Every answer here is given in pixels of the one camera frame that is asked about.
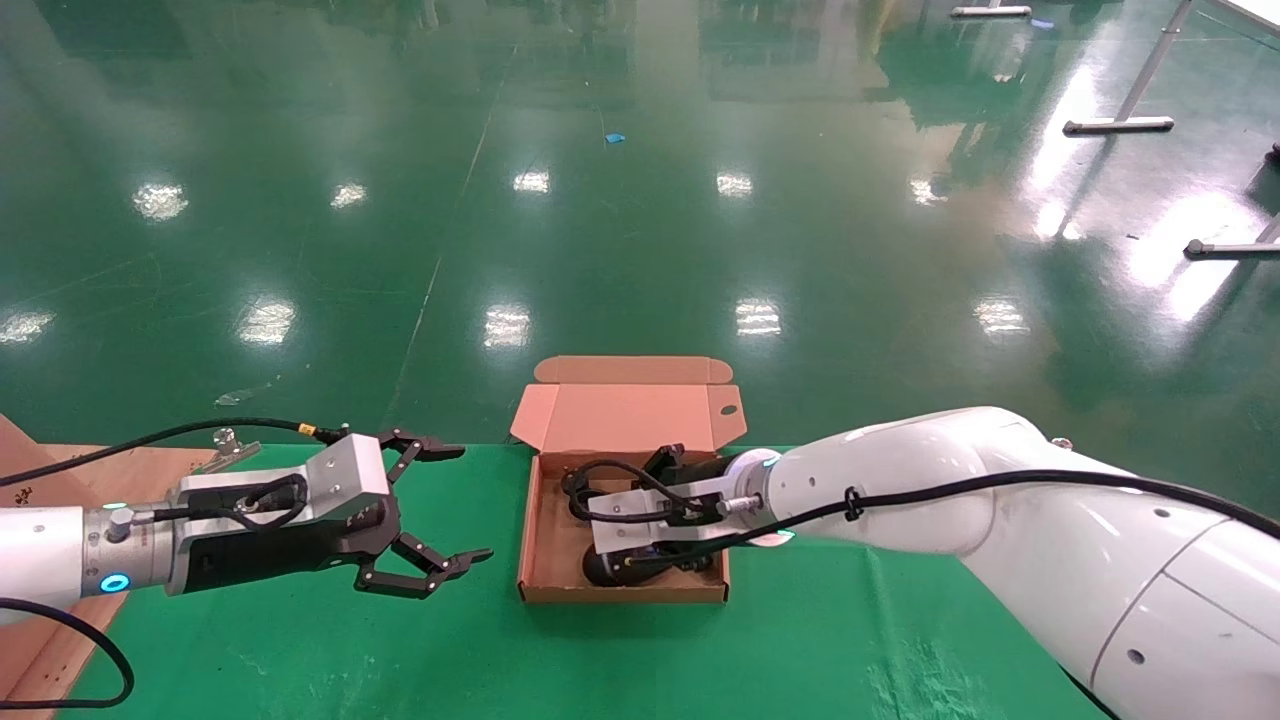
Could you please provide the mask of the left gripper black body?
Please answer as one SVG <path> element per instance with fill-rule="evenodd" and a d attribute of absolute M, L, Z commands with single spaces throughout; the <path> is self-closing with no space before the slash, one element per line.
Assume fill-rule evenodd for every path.
<path fill-rule="evenodd" d="M 198 536 L 175 556 L 169 596 L 376 561 L 401 534 L 393 496 L 357 512 L 275 530 Z"/>

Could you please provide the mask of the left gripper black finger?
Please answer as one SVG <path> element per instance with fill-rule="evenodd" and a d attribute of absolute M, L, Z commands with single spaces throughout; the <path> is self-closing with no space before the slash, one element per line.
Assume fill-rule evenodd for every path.
<path fill-rule="evenodd" d="M 442 462 L 462 457 L 463 446 L 447 445 L 434 436 L 417 436 L 399 428 L 376 436 L 380 450 L 392 451 L 398 459 L 387 470 L 387 483 L 394 486 L 413 462 Z"/>
<path fill-rule="evenodd" d="M 494 555 L 490 548 L 480 548 L 444 556 L 410 533 L 399 533 L 388 544 L 388 550 L 416 568 L 421 577 L 379 571 L 376 560 L 362 561 L 353 583 L 357 592 L 426 600 L 447 582 L 463 577 L 472 565 L 485 562 Z"/>

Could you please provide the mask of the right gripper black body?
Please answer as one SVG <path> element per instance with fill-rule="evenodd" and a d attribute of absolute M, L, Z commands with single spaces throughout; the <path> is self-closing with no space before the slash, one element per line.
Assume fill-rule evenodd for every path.
<path fill-rule="evenodd" d="M 732 489 L 736 480 L 726 480 L 726 477 L 740 457 L 741 454 L 733 454 L 684 466 L 684 493 L 723 493 L 726 488 Z"/>

